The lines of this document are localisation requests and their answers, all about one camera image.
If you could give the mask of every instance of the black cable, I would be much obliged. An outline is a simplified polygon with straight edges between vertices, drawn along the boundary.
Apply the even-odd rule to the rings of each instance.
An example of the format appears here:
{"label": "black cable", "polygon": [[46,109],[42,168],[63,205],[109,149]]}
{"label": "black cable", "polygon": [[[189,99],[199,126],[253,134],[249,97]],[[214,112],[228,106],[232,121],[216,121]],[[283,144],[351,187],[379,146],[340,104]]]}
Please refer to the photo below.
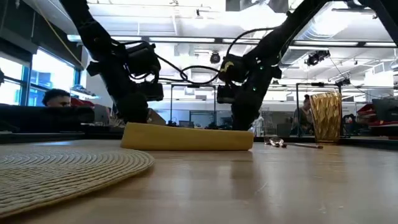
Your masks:
{"label": "black cable", "polygon": [[213,78],[211,78],[210,80],[208,80],[207,82],[198,83],[198,82],[193,82],[193,81],[187,80],[187,82],[189,82],[191,84],[194,84],[194,85],[207,85],[207,84],[211,83],[212,81],[216,80],[218,78],[218,73],[220,72],[218,69],[215,69],[215,68],[212,68],[212,67],[208,67],[208,66],[203,66],[203,65],[191,65],[191,66],[188,66],[188,67],[184,68],[182,70],[182,72],[184,72],[186,70],[189,70],[189,69],[192,69],[192,68],[204,68],[204,69],[216,72],[216,75]]}
{"label": "black cable", "polygon": [[133,80],[142,80],[142,79],[148,77],[149,75],[150,75],[150,73],[147,73],[147,74],[142,75],[142,76],[140,76],[140,77],[135,77],[135,76],[133,76],[133,75],[131,75],[131,74],[130,74],[129,76],[130,76],[130,78],[132,78]]}
{"label": "black cable", "polygon": [[[335,68],[338,70],[338,72],[340,73],[340,75],[341,75],[343,78],[347,79],[348,77],[345,77],[345,76],[343,75],[343,73],[340,71],[340,69],[338,69],[338,67],[337,67],[337,65],[335,64],[335,62],[334,62],[331,58],[330,58],[330,60],[331,60],[331,62],[333,63],[333,65],[335,66]],[[369,94],[369,93],[366,93],[365,91],[362,91],[362,90],[359,89],[357,86],[355,86],[355,85],[353,85],[353,84],[351,84],[351,83],[350,83],[350,85],[353,86],[355,89],[359,90],[361,93],[363,93],[363,94],[365,94],[365,95],[368,95],[368,96],[371,96],[371,97],[374,97],[374,98],[377,98],[377,99],[385,99],[385,98],[383,98],[383,97],[373,96],[373,95],[371,95],[371,94]]]}
{"label": "black cable", "polygon": [[277,28],[277,27],[257,28],[257,29],[252,29],[252,30],[248,30],[248,31],[246,31],[246,32],[243,32],[241,35],[237,36],[237,37],[232,41],[232,43],[231,43],[231,44],[229,45],[229,47],[228,47],[228,50],[226,51],[226,54],[227,54],[227,55],[229,54],[229,51],[231,50],[232,46],[233,46],[234,44],[236,44],[236,42],[237,42],[240,38],[242,38],[243,36],[248,35],[248,34],[253,33],[253,32],[257,32],[257,31],[269,31],[269,30],[274,30],[274,29],[276,29],[276,28]]}
{"label": "black cable", "polygon": [[218,78],[218,74],[216,74],[211,80],[209,80],[207,82],[193,82],[193,81],[188,79],[188,75],[184,71],[192,69],[192,68],[204,68],[204,69],[211,70],[211,71],[214,71],[214,72],[217,72],[217,73],[220,72],[218,69],[215,69],[215,68],[212,68],[212,67],[208,67],[208,66],[203,66],[203,65],[191,65],[191,66],[188,66],[188,67],[186,67],[184,69],[179,69],[172,62],[169,62],[168,60],[162,58],[159,55],[157,55],[157,57],[159,59],[161,59],[162,61],[164,61],[166,64],[170,65],[172,68],[176,69],[176,71],[178,71],[180,73],[180,77],[181,77],[181,80],[176,80],[176,79],[171,79],[171,78],[160,78],[159,80],[166,80],[166,81],[171,81],[171,82],[188,82],[188,83],[191,83],[193,85],[207,85],[207,84],[211,83],[212,81],[216,80]]}

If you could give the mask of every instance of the cable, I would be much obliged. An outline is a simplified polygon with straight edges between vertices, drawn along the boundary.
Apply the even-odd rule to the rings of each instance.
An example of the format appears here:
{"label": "cable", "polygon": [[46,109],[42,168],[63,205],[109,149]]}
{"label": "cable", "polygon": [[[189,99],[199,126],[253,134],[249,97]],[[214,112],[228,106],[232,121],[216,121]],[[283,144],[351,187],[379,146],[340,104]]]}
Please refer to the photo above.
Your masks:
{"label": "cable", "polygon": [[141,75],[140,77],[135,77],[135,76],[129,74],[130,78],[132,78],[133,80],[142,80],[142,79],[148,77],[149,75],[150,75],[150,73],[147,73],[147,74]]}
{"label": "cable", "polygon": [[2,29],[4,28],[4,21],[6,20],[6,15],[7,15],[7,8],[8,8],[8,1],[6,1],[4,5],[4,12],[1,18],[1,24],[0,24],[0,34],[2,33]]}
{"label": "cable", "polygon": [[229,45],[229,47],[228,47],[228,50],[226,51],[226,54],[227,54],[227,55],[229,54],[229,51],[231,50],[232,46],[233,46],[234,44],[236,44],[236,42],[237,42],[240,38],[242,38],[243,36],[245,36],[245,35],[247,35],[247,34],[250,34],[250,33],[253,33],[253,32],[257,32],[257,31],[269,31],[269,30],[274,30],[274,29],[276,29],[276,28],[278,28],[278,27],[257,28],[257,29],[252,29],[252,30],[248,30],[248,31],[246,31],[246,32],[243,32],[242,34],[240,34],[239,36],[237,36],[237,37],[232,41],[232,43],[231,43],[231,44]]}
{"label": "cable", "polygon": [[159,59],[161,59],[163,62],[165,62],[166,64],[170,65],[172,68],[176,69],[176,71],[178,71],[180,73],[180,77],[181,77],[181,80],[172,79],[172,78],[159,78],[159,80],[166,80],[166,81],[171,81],[171,82],[188,82],[188,83],[191,83],[193,85],[207,85],[207,84],[211,83],[212,81],[216,80],[218,78],[218,74],[216,74],[209,81],[206,81],[206,82],[194,82],[194,81],[191,81],[191,80],[188,79],[188,75],[184,71],[192,69],[192,68],[204,68],[204,69],[207,69],[207,70],[211,70],[213,72],[217,72],[217,73],[220,72],[218,69],[215,69],[215,68],[212,68],[212,67],[208,67],[208,66],[203,66],[203,65],[191,65],[191,66],[188,66],[188,67],[186,67],[184,69],[179,69],[172,62],[169,62],[168,60],[162,58],[159,55],[156,55],[156,56]]}
{"label": "cable", "polygon": [[63,44],[63,46],[68,50],[68,52],[70,53],[70,55],[72,55],[72,57],[84,68],[83,63],[72,53],[72,51],[69,49],[69,47],[66,45],[66,43],[61,39],[61,37],[57,34],[57,32],[55,31],[54,27],[52,27],[51,23],[49,22],[49,20],[44,16],[44,13],[42,11],[42,9],[39,7],[39,5],[37,4],[37,0],[33,1],[36,8],[40,11],[40,14],[42,15],[43,19],[46,21],[46,23],[49,25],[49,27],[51,28],[52,32],[58,37],[58,39],[60,40],[60,42]]}
{"label": "cable", "polygon": [[[338,67],[337,67],[337,65],[335,64],[335,62],[334,62],[331,58],[329,58],[329,59],[331,60],[331,62],[332,62],[333,65],[335,66],[335,68],[338,70],[338,72],[340,73],[340,75],[341,75],[343,78],[347,79],[348,77],[345,77],[345,76],[343,75],[343,73],[340,71],[340,69],[338,69]],[[383,98],[383,97],[373,96],[373,95],[371,95],[371,94],[369,94],[369,93],[366,93],[365,91],[362,91],[361,89],[359,89],[357,86],[355,86],[355,85],[353,85],[353,84],[350,84],[350,85],[353,86],[355,89],[359,90],[361,93],[363,93],[363,94],[365,94],[365,95],[368,95],[368,96],[370,96],[370,97],[374,97],[374,98],[377,98],[377,99],[385,99],[385,98]]]}

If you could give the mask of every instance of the wooden table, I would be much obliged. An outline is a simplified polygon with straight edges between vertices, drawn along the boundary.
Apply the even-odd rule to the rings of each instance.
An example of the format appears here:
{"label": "wooden table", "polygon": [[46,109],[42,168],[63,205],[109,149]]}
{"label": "wooden table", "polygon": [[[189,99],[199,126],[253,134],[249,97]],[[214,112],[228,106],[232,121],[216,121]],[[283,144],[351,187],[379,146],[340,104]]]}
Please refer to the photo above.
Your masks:
{"label": "wooden table", "polygon": [[[2,147],[118,147],[81,140]],[[248,152],[149,152],[154,168],[99,192],[0,223],[398,221],[398,152],[325,146]]]}

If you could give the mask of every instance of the fluorescent light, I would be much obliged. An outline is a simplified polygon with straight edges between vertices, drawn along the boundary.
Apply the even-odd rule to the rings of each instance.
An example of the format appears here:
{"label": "fluorescent light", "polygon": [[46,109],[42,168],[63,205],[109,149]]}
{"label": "fluorescent light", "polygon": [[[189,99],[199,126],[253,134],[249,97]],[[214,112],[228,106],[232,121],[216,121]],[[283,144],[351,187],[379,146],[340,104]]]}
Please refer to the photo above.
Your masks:
{"label": "fluorescent light", "polygon": [[151,42],[214,42],[214,38],[195,38],[195,37],[149,37]]}
{"label": "fluorescent light", "polygon": [[365,44],[367,47],[397,47],[394,42],[367,42]]}
{"label": "fluorescent light", "polygon": [[81,38],[79,35],[68,35],[68,40],[70,42],[81,42]]}
{"label": "fluorescent light", "polygon": [[136,40],[141,40],[141,37],[112,36],[111,38],[114,39],[114,40],[117,40],[117,41],[136,41]]}
{"label": "fluorescent light", "polygon": [[296,40],[294,45],[356,46],[358,45],[358,42]]}
{"label": "fluorescent light", "polygon": [[327,47],[289,46],[291,50],[329,50]]}
{"label": "fluorescent light", "polygon": [[[117,41],[141,40],[141,37],[131,37],[131,36],[111,36],[111,38]],[[71,42],[81,42],[81,37],[79,35],[68,35],[68,40]]]}
{"label": "fluorescent light", "polygon": [[[223,39],[223,43],[230,44],[234,41],[232,38]],[[236,41],[237,44],[258,44],[260,39],[239,39]]]}

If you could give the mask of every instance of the gold textured cup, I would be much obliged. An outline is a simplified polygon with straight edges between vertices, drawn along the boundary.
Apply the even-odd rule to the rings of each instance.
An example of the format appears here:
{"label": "gold textured cup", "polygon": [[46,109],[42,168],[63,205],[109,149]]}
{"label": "gold textured cup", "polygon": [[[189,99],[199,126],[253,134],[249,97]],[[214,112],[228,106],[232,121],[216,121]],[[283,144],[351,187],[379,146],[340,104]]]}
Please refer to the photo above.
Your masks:
{"label": "gold textured cup", "polygon": [[310,97],[317,142],[338,142],[341,128],[341,94],[320,93]]}

